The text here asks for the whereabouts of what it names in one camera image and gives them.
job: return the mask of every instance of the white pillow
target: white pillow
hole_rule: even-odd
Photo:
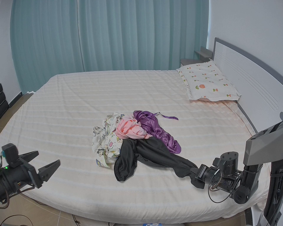
[[[177,71],[187,87],[190,100],[238,100],[241,96],[212,60],[185,65]]]

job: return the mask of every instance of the bed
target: bed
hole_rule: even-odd
[[[225,55],[227,49],[222,51],[222,45],[213,56],[227,76],[229,64],[223,56],[228,59],[229,55]],[[178,178],[169,168],[152,168],[139,162],[131,178],[118,182],[113,165],[110,169],[96,165],[91,141],[93,127],[100,126],[108,114],[130,114],[134,110],[161,112],[179,118],[177,121],[157,116],[161,127],[181,145],[180,156],[198,166],[201,163],[210,166],[222,153],[237,151],[239,169],[243,169],[245,141],[254,130],[266,126],[257,120],[253,123],[254,113],[241,105],[241,100],[249,97],[239,90],[233,78],[229,79],[242,93],[238,103],[190,101],[176,70],[56,75],[13,115],[0,134],[0,145],[11,142],[20,154],[38,150],[39,156],[30,162],[36,169],[60,159],[61,166],[51,179],[26,195],[71,214],[123,224],[228,218],[266,199],[268,164],[263,165],[259,187],[246,204],[238,205],[232,199],[215,204],[207,195],[207,186],[197,189],[189,177]],[[278,80],[273,82],[282,85]],[[279,114],[268,126],[276,120],[280,120]],[[226,196],[222,191],[212,194],[216,201]]]

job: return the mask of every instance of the purple satin garment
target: purple satin garment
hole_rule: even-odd
[[[179,154],[181,152],[181,146],[179,145],[178,141],[174,140],[174,138],[169,133],[167,133],[164,129],[162,129],[159,126],[158,120],[155,117],[155,115],[158,113],[153,114],[149,111],[134,111],[134,117],[138,122],[141,123],[141,127],[148,134],[156,137],[157,139],[162,140],[171,153]],[[162,116],[165,118],[178,120],[178,118],[174,116],[172,117],[164,116],[164,115]]]

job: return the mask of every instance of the gray headboard trim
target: gray headboard trim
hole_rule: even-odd
[[[248,117],[248,115],[245,113],[244,109],[241,107],[241,105],[238,103],[238,101],[236,101],[239,109],[241,110],[241,112],[244,114],[244,116],[247,118],[248,122],[250,123],[250,125],[252,126],[252,128],[254,129],[254,131],[257,133],[258,131],[256,130],[255,126],[253,125],[252,121],[250,120],[250,118]]]
[[[213,54],[212,54],[212,59],[214,59],[214,54],[215,54],[215,45],[216,42],[219,42],[233,50],[235,50],[236,52],[242,54],[243,56],[245,56],[246,58],[250,59],[251,61],[255,62],[258,66],[262,67],[264,70],[266,70],[269,74],[271,74],[274,78],[276,78],[282,85],[283,85],[283,76],[281,74],[279,74],[277,71],[275,71],[272,67],[270,67],[269,65],[267,65],[265,62],[263,62],[262,60],[260,60],[259,58],[251,55],[250,53],[248,53],[247,51],[240,49],[237,46],[234,46],[232,44],[230,44],[229,42],[223,41],[222,39],[219,38],[215,38],[214,39],[214,48],[213,48]]]

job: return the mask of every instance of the white headboard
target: white headboard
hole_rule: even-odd
[[[248,52],[215,38],[215,64],[242,94],[238,105],[254,129],[283,120],[283,76]]]

